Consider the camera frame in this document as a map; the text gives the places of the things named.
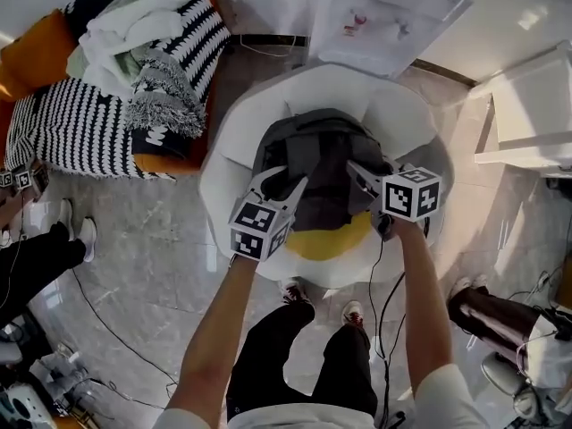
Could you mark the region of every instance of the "white sleeve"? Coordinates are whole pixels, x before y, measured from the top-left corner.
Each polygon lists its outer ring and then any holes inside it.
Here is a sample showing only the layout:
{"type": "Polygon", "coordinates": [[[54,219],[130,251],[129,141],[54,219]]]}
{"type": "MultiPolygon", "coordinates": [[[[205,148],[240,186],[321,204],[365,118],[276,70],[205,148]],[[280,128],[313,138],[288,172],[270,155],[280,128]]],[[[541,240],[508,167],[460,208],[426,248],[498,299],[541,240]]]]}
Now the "white sleeve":
{"type": "Polygon", "coordinates": [[[194,413],[178,408],[169,408],[157,419],[153,429],[210,429],[210,427],[194,413]]]}
{"type": "Polygon", "coordinates": [[[431,372],[415,396],[417,423],[423,429],[476,429],[489,427],[475,407],[457,365],[431,372]]]}

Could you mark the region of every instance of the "white shoe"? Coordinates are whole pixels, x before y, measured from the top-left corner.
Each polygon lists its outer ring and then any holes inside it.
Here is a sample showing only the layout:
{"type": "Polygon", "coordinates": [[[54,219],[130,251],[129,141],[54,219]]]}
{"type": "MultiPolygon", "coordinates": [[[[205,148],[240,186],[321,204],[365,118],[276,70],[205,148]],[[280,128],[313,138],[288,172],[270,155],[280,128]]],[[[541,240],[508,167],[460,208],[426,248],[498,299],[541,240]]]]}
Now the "white shoe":
{"type": "Polygon", "coordinates": [[[479,276],[477,276],[473,282],[471,283],[471,286],[475,289],[477,288],[486,288],[486,283],[487,283],[487,276],[484,273],[481,273],[479,276]]]}
{"type": "Polygon", "coordinates": [[[97,227],[91,218],[84,218],[78,240],[86,246],[83,262],[91,262],[96,255],[97,227]]]}
{"type": "Polygon", "coordinates": [[[70,234],[70,241],[75,240],[75,233],[73,233],[72,226],[72,216],[73,216],[73,206],[72,202],[68,198],[62,199],[60,202],[60,215],[57,220],[62,223],[70,234]]]}
{"type": "Polygon", "coordinates": [[[466,276],[460,278],[459,280],[457,280],[457,282],[453,285],[452,289],[450,290],[447,301],[453,299],[462,290],[465,290],[466,288],[470,287],[471,287],[471,281],[466,276]]]}
{"type": "Polygon", "coordinates": [[[351,300],[341,310],[341,323],[354,324],[361,329],[364,328],[364,308],[357,300],[351,300]]]}
{"type": "Polygon", "coordinates": [[[313,306],[312,301],[304,292],[304,288],[302,288],[300,282],[295,278],[280,280],[278,281],[278,286],[280,287],[280,292],[282,293],[285,303],[303,302],[313,306]]]}

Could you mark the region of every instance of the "floor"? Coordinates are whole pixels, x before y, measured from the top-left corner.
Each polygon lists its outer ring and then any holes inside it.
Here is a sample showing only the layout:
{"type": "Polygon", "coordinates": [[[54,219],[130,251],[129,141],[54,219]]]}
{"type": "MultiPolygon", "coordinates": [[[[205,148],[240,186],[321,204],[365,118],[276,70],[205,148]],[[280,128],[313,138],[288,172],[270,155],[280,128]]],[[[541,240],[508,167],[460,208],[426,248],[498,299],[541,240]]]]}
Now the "floor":
{"type": "MultiPolygon", "coordinates": [[[[222,60],[214,120],[253,84],[300,64],[302,53],[287,58],[259,55],[237,48],[222,60]]],[[[489,113],[488,98],[466,101],[467,88],[425,71],[408,69],[399,82],[422,95],[433,109],[439,132],[455,166],[456,181],[446,204],[439,241],[432,252],[443,290],[460,275],[486,273],[492,293],[508,296],[529,290],[542,270],[551,271],[564,252],[571,204],[545,188],[533,172],[502,165],[476,165],[473,153],[484,144],[482,128],[489,113]]],[[[486,147],[494,146],[488,138],[486,147]]],[[[34,218],[45,210],[53,216],[62,197],[73,199],[75,224],[83,215],[95,217],[99,233],[97,258],[76,269],[102,319],[146,359],[176,375],[190,336],[214,296],[228,260],[217,253],[198,196],[198,178],[177,181],[95,180],[54,173],[46,200],[26,213],[26,222],[46,228],[34,218]]],[[[394,282],[372,287],[378,309],[394,282]]],[[[323,362],[324,346],[338,329],[340,312],[350,299],[366,308],[366,329],[374,336],[374,318],[367,284],[341,290],[310,288],[317,317],[297,338],[284,374],[288,383],[311,392],[323,362]]],[[[275,283],[257,277],[248,305],[243,336],[249,327],[281,303],[275,283]]],[[[80,353],[90,374],[134,399],[157,406],[167,402],[169,380],[126,349],[96,319],[80,294],[72,273],[64,274],[31,303],[32,311],[55,345],[61,341],[80,353]]],[[[392,345],[403,315],[403,293],[390,303],[383,323],[386,349],[392,345]]],[[[457,361],[477,404],[491,422],[503,427],[510,420],[508,403],[495,394],[480,373],[486,347],[454,329],[457,361]]],[[[407,361],[401,333],[391,362],[391,413],[405,409],[414,425],[407,361]]],[[[383,363],[372,352],[372,376],[383,395],[383,363]]],[[[77,388],[84,404],[97,411],[102,428],[149,428],[160,410],[122,400],[92,383],[77,388]]]]}

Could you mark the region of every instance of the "forearm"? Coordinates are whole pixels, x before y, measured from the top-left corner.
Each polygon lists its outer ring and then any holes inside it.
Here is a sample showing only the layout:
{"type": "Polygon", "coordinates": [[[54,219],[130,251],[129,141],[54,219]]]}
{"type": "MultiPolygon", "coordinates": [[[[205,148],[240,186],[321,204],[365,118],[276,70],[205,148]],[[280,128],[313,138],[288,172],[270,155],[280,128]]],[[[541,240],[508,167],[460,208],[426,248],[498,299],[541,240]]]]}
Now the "forearm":
{"type": "Polygon", "coordinates": [[[400,235],[405,263],[409,377],[413,392],[437,368],[453,361],[447,308],[425,236],[418,227],[400,235]]]}
{"type": "Polygon", "coordinates": [[[0,206],[0,229],[3,229],[10,223],[21,211],[22,205],[22,194],[20,192],[14,197],[6,199],[6,203],[0,206]]]}
{"type": "Polygon", "coordinates": [[[187,409],[213,428],[219,423],[256,268],[257,262],[245,257],[234,260],[190,341],[181,383],[169,402],[168,408],[187,409]]]}

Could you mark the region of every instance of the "leg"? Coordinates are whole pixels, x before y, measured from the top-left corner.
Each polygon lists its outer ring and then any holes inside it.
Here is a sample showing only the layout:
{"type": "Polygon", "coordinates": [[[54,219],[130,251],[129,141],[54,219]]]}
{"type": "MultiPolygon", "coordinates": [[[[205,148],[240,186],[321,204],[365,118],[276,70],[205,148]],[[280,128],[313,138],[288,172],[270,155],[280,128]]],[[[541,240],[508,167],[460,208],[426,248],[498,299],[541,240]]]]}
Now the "leg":
{"type": "Polygon", "coordinates": [[[314,316],[312,305],[294,302],[274,310],[250,329],[226,393],[229,421],[254,408],[310,401],[286,384],[282,369],[292,342],[314,316]]]}
{"type": "MultiPolygon", "coordinates": [[[[455,295],[449,301],[448,309],[453,323],[515,364],[517,348],[528,340],[540,315],[531,307],[473,288],[455,295]]],[[[525,349],[521,349],[520,364],[524,364],[525,355],[525,349]]]]}
{"type": "Polygon", "coordinates": [[[83,261],[84,244],[79,240],[68,241],[68,238],[65,226],[56,223],[49,233],[0,251],[0,305],[7,295],[0,308],[2,326],[16,317],[50,282],[83,261]]]}
{"type": "Polygon", "coordinates": [[[359,310],[359,318],[348,319],[328,341],[312,401],[352,408],[375,417],[377,396],[369,370],[370,343],[363,329],[361,306],[359,310]]]}

